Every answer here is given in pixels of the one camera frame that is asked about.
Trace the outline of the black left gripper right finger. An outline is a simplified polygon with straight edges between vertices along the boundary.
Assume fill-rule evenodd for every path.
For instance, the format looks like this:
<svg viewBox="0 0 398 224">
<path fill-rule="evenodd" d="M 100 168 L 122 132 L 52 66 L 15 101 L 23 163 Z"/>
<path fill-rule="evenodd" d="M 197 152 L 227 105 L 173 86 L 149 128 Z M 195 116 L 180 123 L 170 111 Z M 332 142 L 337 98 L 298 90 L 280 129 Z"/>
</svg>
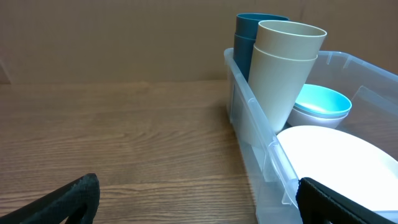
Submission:
<svg viewBox="0 0 398 224">
<path fill-rule="evenodd" d="M 309 177 L 299 180 L 295 198 L 303 224 L 394 224 Z"/>
</svg>

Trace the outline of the cream plastic cup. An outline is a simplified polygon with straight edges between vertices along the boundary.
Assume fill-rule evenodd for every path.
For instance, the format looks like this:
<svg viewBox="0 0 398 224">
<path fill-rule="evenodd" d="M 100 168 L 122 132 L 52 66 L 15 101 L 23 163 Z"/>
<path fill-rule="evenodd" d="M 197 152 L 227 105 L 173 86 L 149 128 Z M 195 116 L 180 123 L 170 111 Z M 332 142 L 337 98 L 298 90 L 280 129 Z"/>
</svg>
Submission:
<svg viewBox="0 0 398 224">
<path fill-rule="evenodd" d="M 293 60 L 310 60 L 327 36 L 327 31 L 293 21 L 266 20 L 258 23 L 255 46 L 268 54 Z"/>
<path fill-rule="evenodd" d="M 273 132 L 284 127 L 315 61 L 278 57 L 253 47 L 248 84 Z"/>
</svg>

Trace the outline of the light blue bowl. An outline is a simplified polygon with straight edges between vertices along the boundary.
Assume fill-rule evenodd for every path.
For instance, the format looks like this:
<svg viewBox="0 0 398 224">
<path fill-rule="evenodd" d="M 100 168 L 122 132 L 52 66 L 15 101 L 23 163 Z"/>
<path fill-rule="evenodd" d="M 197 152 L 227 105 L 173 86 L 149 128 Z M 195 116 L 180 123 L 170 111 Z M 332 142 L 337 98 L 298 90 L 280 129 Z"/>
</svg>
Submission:
<svg viewBox="0 0 398 224">
<path fill-rule="evenodd" d="M 297 109 L 322 116 L 342 116 L 349 113 L 352 102 L 345 95 L 330 88 L 304 84 L 294 106 Z"/>
</svg>

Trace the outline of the blue plastic cup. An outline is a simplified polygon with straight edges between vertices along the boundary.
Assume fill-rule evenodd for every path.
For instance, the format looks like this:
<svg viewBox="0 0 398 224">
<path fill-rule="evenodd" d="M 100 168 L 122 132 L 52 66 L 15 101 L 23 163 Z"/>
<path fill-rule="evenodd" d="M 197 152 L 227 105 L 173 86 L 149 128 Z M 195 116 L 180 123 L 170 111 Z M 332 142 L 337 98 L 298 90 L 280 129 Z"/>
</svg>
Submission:
<svg viewBox="0 0 398 224">
<path fill-rule="evenodd" d="M 242 37 L 237 34 L 234 35 L 233 59 L 246 81 L 249 79 L 252 51 L 255 41 L 255 39 Z"/>
<path fill-rule="evenodd" d="M 255 39 L 258 23 L 266 20 L 288 21 L 289 18 L 273 14 L 240 13 L 236 15 L 235 34 L 248 39 Z"/>
</svg>

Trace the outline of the grey green bowl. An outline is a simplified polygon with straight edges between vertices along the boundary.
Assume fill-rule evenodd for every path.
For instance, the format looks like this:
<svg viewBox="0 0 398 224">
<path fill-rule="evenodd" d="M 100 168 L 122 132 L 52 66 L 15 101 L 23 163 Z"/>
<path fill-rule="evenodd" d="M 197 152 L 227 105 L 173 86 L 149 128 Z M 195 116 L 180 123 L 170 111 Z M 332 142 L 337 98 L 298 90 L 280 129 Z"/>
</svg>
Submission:
<svg viewBox="0 0 398 224">
<path fill-rule="evenodd" d="M 293 107 L 287 122 L 291 126 L 322 126 L 335 129 L 347 116 L 348 113 L 339 116 L 326 116 Z"/>
</svg>

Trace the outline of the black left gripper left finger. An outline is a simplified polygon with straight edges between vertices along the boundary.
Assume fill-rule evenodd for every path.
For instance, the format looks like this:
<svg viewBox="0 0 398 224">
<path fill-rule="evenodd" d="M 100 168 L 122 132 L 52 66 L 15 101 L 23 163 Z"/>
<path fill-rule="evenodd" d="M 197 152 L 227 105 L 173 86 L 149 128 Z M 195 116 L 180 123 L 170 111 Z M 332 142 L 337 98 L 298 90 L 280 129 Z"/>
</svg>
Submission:
<svg viewBox="0 0 398 224">
<path fill-rule="evenodd" d="M 1 223 L 92 224 L 100 203 L 100 183 L 86 174 L 32 203 L 1 217 Z"/>
</svg>

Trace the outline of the pink plate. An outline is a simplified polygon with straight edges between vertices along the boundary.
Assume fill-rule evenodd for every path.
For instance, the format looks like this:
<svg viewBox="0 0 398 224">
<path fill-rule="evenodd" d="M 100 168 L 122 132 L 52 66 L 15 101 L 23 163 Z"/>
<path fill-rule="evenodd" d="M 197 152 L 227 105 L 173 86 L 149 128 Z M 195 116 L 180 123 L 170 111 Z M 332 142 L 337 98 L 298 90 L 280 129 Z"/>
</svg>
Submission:
<svg viewBox="0 0 398 224">
<path fill-rule="evenodd" d="M 351 134 L 295 126 L 277 135 L 298 178 L 310 177 L 374 212 L 397 210 L 397 161 Z"/>
</svg>

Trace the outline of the clear plastic storage bin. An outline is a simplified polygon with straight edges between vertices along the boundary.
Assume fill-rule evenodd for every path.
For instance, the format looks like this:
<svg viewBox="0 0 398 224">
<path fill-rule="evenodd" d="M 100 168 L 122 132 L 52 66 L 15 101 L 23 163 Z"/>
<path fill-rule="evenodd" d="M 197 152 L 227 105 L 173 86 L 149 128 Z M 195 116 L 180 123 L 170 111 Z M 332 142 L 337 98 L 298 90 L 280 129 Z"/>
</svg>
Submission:
<svg viewBox="0 0 398 224">
<path fill-rule="evenodd" d="M 251 183 L 259 223 L 300 223 L 299 180 L 247 81 L 226 49 L 229 120 Z M 397 75 L 343 52 L 321 51 L 308 82 L 338 91 L 353 106 L 336 130 L 361 138 L 397 161 Z M 376 212 L 393 222 L 397 210 Z"/>
</svg>

